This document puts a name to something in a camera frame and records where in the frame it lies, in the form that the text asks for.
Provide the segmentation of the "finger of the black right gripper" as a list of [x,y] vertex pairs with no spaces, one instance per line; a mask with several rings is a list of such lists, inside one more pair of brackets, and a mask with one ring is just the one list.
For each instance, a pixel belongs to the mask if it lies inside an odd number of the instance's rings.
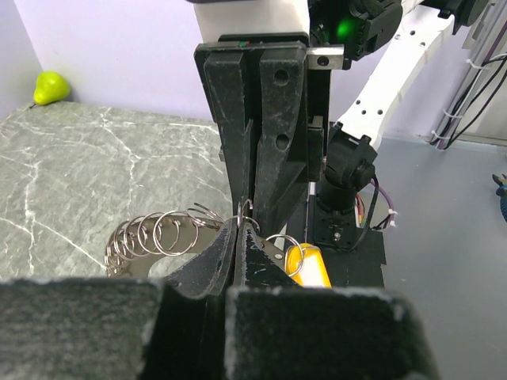
[[223,149],[233,212],[250,197],[250,89],[246,58],[238,51],[214,52],[204,64],[212,111]]
[[262,115],[253,218],[263,234],[276,234],[307,189],[306,51],[267,50],[259,69]]

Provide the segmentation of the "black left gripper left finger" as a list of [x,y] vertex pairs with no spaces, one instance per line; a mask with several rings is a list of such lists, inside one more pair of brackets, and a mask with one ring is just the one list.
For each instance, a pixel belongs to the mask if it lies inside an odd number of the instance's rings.
[[1,285],[4,379],[221,379],[237,227],[161,279]]

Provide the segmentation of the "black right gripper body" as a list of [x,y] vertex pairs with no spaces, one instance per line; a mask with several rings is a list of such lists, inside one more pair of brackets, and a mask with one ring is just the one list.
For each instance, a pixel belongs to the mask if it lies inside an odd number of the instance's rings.
[[305,147],[307,148],[307,166],[305,174],[307,183],[318,181],[325,170],[324,157],[327,150],[328,132],[326,122],[329,120],[330,104],[330,57],[327,54],[316,54],[309,44],[308,38],[297,33],[274,36],[222,36],[216,42],[199,44],[194,51],[197,71],[214,122],[211,96],[204,73],[205,61],[214,52],[238,51],[246,58],[250,89],[250,120],[252,123],[250,190],[255,189],[257,148],[261,138],[262,110],[259,62],[262,54],[272,49],[303,49],[306,51],[307,132]]

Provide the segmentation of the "metal disc with key rings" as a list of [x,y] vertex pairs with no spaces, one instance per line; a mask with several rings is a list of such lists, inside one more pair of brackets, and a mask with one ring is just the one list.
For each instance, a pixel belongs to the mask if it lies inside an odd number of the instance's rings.
[[197,203],[183,211],[154,212],[121,223],[105,247],[105,270],[110,279],[143,282],[151,267],[166,257],[194,257],[161,278],[190,296],[221,291],[234,278],[234,257],[246,253],[242,239],[259,234],[259,223],[239,208],[228,219]]

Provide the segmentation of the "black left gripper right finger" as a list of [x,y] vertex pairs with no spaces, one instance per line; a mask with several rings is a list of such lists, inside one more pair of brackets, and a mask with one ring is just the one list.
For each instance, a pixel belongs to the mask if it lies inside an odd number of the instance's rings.
[[438,366],[406,298],[378,288],[301,287],[245,223],[225,301],[225,376],[435,379]]

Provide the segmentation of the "yellow key tag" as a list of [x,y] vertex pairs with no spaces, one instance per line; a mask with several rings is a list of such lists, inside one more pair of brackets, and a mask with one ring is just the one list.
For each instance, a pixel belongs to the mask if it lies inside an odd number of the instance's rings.
[[301,287],[332,287],[321,250],[317,246],[300,243],[287,234],[274,234],[264,240],[263,248],[275,264]]

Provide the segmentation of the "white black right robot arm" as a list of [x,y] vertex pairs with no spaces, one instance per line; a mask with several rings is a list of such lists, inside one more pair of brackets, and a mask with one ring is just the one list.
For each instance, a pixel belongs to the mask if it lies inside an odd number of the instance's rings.
[[351,211],[393,112],[484,1],[195,1],[194,59],[238,222],[276,233],[307,195]]

